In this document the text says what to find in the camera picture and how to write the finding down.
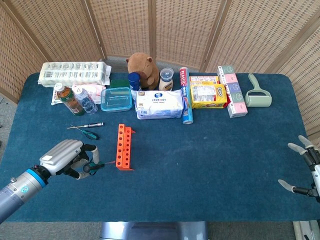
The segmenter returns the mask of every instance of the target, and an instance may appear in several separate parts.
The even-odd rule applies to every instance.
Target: orange test tube rack
[[[136,133],[130,126],[119,124],[118,144],[116,147],[115,166],[120,171],[133,171],[130,168],[131,134]]]

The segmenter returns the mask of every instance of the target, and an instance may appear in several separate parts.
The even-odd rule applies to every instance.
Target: screwdriver
[[[95,127],[102,127],[105,124],[103,122],[97,122],[97,123],[89,123],[87,125],[83,125],[83,126],[73,126],[71,125],[71,127],[67,127],[66,129],[75,129],[75,128],[95,128]]]
[[[88,139],[91,139],[91,140],[98,140],[99,139],[99,136],[97,134],[95,134],[94,132],[81,130],[80,128],[73,126],[73,125],[71,125],[71,126],[78,129],[79,131],[81,131]]]

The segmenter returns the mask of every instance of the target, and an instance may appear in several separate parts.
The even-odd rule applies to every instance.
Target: plastic bottle
[[[74,96],[87,114],[95,114],[98,111],[98,107],[92,100],[91,96],[81,86],[77,86],[75,88]]]
[[[85,110],[77,102],[71,88],[64,86],[61,82],[58,82],[54,85],[54,90],[57,91],[59,99],[74,115],[81,116],[85,113]]]
[[[160,91],[172,91],[172,88],[174,87],[174,81],[172,80],[173,76],[174,70],[170,67],[166,67],[160,71]]]

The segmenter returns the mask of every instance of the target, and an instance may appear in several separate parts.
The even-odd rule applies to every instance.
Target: table
[[[190,75],[208,73],[191,73]],[[312,176],[303,159],[287,147],[306,135],[290,80],[281,74],[256,74],[272,95],[268,108],[250,108],[229,118],[226,109],[195,109],[194,123],[180,118],[138,120],[126,112],[73,116],[63,105],[51,106],[52,88],[37,85],[39,74],[24,85],[8,145],[0,166],[0,184],[39,163],[64,139],[99,148],[104,162],[115,160],[118,124],[132,127],[131,166],[108,165],[93,177],[51,177],[45,187],[8,221],[303,221],[319,217],[314,198],[292,194],[278,184],[308,187]],[[125,73],[110,78],[126,79]],[[252,85],[237,74],[245,94]],[[179,74],[173,76],[179,89]],[[100,140],[87,139],[70,124],[105,122],[92,128]]]

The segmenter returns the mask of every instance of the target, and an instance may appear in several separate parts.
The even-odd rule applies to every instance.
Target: brown plush toy
[[[154,90],[159,83],[159,70],[152,57],[143,52],[136,52],[130,58],[126,59],[129,73],[138,73],[140,75],[140,84],[142,88]]]

